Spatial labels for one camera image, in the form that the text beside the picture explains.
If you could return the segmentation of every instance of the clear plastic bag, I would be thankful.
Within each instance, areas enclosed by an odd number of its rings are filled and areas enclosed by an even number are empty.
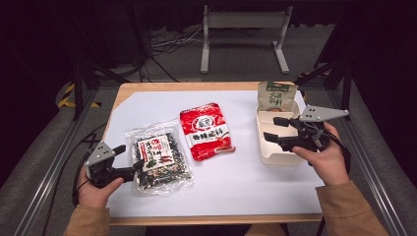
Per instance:
[[[194,185],[180,143],[179,128],[175,119],[146,125],[126,134],[129,154],[133,163],[140,166],[136,175],[139,193],[165,195]]]

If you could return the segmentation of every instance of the table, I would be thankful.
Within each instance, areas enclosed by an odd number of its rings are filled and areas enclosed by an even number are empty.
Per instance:
[[[257,88],[258,82],[122,85],[104,136],[110,147],[124,144],[124,134],[129,129],[149,122],[169,121],[183,109],[216,102],[225,116],[236,151],[195,161],[181,136],[196,186],[167,196],[139,198],[132,192],[134,182],[124,184],[108,202],[111,224],[150,226],[320,220],[322,214],[314,187],[322,186],[323,182],[313,168],[306,161],[298,166],[284,167],[266,166],[260,160]],[[157,101],[145,100],[155,97],[158,97]],[[131,164],[129,158],[124,152],[116,156],[113,166],[126,167]]]

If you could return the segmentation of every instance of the person's left hand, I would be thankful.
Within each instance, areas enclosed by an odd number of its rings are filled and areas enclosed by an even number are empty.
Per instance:
[[[87,180],[86,168],[83,167],[80,171],[78,186],[81,186]],[[117,178],[102,189],[98,189],[90,182],[86,182],[79,189],[79,204],[87,207],[106,208],[108,198],[123,184],[123,182],[123,178]]]

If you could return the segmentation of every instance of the hand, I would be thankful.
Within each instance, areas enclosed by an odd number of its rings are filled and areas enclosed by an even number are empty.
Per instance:
[[[86,168],[83,167],[80,171],[78,186],[81,186],[87,181]],[[107,206],[108,198],[114,191],[116,191],[123,184],[123,178],[113,180],[110,184],[102,189],[98,189],[90,182],[86,182],[79,189],[79,204],[88,207],[105,208]]]
[[[332,125],[325,122],[325,129],[339,139],[338,132]],[[344,184],[350,181],[342,151],[334,141],[330,141],[328,148],[321,152],[312,152],[302,147],[294,147],[292,151],[309,161],[327,186]]]

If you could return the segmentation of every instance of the white tabletop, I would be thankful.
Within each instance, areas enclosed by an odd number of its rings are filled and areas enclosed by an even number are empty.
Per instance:
[[[305,106],[300,92],[296,100]],[[104,141],[112,148],[126,145],[127,131],[179,118],[182,110],[210,102],[220,106],[236,151],[204,161],[194,160],[180,129],[181,145],[195,186],[166,196],[144,198],[135,195],[135,182],[126,183],[110,197],[111,217],[322,212],[315,187],[323,182],[306,161],[298,166],[269,166],[261,162],[256,90],[135,92],[113,110]],[[113,166],[132,166],[128,152],[116,156]]]

